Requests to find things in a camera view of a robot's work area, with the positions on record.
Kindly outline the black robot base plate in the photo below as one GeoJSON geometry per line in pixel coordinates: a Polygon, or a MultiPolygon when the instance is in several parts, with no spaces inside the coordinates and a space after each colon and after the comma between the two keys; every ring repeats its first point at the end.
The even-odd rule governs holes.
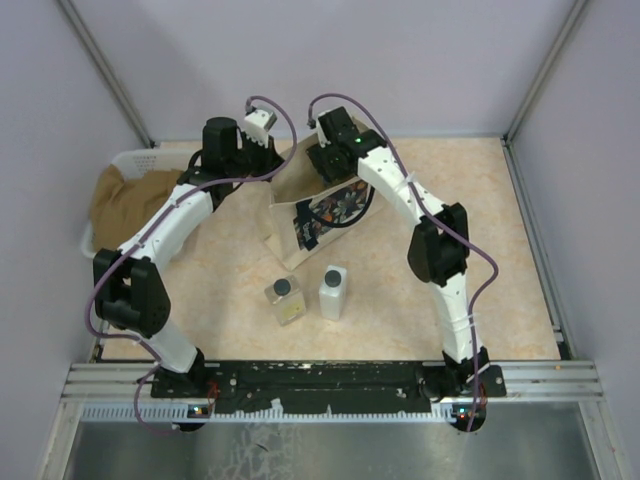
{"type": "Polygon", "coordinates": [[[430,414],[450,399],[461,431],[479,429],[486,402],[507,394],[497,365],[472,379],[469,366],[450,362],[197,361],[189,373],[160,369],[151,382],[154,399],[196,399],[190,416],[264,414],[281,406],[292,415],[430,414]]]}

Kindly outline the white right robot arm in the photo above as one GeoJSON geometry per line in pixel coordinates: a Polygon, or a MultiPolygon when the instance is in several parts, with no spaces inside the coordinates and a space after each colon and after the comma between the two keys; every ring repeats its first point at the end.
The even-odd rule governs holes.
{"type": "Polygon", "coordinates": [[[444,203],[423,187],[408,172],[389,137],[375,128],[359,128],[345,108],[318,116],[309,113],[307,124],[318,138],[308,155],[325,179],[356,175],[413,228],[407,262],[435,295],[448,387],[461,396],[479,397],[489,359],[476,330],[477,297],[467,292],[471,244],[466,209],[459,203],[444,203]]]}

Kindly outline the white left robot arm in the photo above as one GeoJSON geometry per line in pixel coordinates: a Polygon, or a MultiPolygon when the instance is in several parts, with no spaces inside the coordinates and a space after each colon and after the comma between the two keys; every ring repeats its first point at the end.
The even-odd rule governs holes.
{"type": "Polygon", "coordinates": [[[114,328],[114,338],[140,343],[157,366],[173,373],[184,395],[208,384],[203,355],[171,321],[161,273],[194,230],[245,182],[267,181],[283,164],[270,134],[277,116],[252,108],[242,122],[209,119],[202,147],[189,160],[169,198],[151,219],[114,250],[93,258],[94,289],[87,316],[114,328]]]}

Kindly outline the cream canvas tote bag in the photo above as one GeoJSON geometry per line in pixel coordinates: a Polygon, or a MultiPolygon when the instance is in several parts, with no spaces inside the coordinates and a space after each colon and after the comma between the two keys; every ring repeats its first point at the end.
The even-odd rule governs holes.
{"type": "Polygon", "coordinates": [[[292,271],[355,225],[382,209],[379,194],[356,176],[327,183],[307,150],[319,144],[310,133],[297,143],[293,159],[258,201],[258,235],[283,266],[292,271]]]}

